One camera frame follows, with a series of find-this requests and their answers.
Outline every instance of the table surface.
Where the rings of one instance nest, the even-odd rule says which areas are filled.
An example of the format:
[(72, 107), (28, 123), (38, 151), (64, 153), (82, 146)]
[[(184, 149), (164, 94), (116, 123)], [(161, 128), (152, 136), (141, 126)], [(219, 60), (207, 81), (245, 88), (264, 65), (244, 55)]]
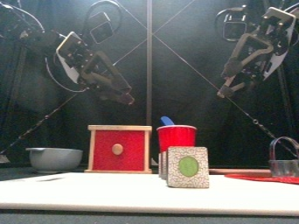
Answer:
[(299, 217), (299, 185), (223, 175), (209, 175), (208, 189), (171, 188), (156, 174), (81, 172), (1, 181), (0, 189), (0, 209)]

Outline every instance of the blue object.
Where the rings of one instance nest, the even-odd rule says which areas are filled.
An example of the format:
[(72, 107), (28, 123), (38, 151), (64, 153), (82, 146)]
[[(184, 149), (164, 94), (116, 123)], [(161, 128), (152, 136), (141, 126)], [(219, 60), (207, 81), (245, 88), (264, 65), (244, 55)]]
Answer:
[(168, 116), (163, 116), (160, 120), (164, 126), (173, 125), (173, 121)]

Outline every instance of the red mat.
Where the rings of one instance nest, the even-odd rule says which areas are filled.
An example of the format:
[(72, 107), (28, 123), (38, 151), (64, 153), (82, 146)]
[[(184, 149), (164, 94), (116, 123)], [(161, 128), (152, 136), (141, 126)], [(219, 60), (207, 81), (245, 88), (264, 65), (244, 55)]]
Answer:
[(299, 178), (295, 178), (295, 177), (273, 178), (271, 176), (265, 177), (265, 176), (257, 176), (257, 175), (240, 175), (240, 174), (227, 174), (224, 175), (224, 177), (232, 178), (232, 179), (245, 179), (245, 180), (255, 180), (255, 181), (264, 181), (264, 182), (280, 182), (280, 183), (299, 185)]

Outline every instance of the bowl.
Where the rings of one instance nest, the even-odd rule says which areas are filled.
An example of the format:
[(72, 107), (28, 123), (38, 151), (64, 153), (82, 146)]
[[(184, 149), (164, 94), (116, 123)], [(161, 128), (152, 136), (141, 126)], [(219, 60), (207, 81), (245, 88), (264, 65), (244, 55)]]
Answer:
[(26, 148), (32, 168), (38, 173), (70, 172), (80, 165), (81, 150), (61, 148)]

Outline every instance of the round knob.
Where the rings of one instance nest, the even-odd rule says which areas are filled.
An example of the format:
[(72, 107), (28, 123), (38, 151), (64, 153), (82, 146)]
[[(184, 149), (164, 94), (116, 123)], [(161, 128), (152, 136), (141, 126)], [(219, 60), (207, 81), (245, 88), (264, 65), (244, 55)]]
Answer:
[(114, 155), (120, 155), (124, 151), (124, 147), (120, 143), (116, 143), (113, 146), (112, 146), (112, 152)]

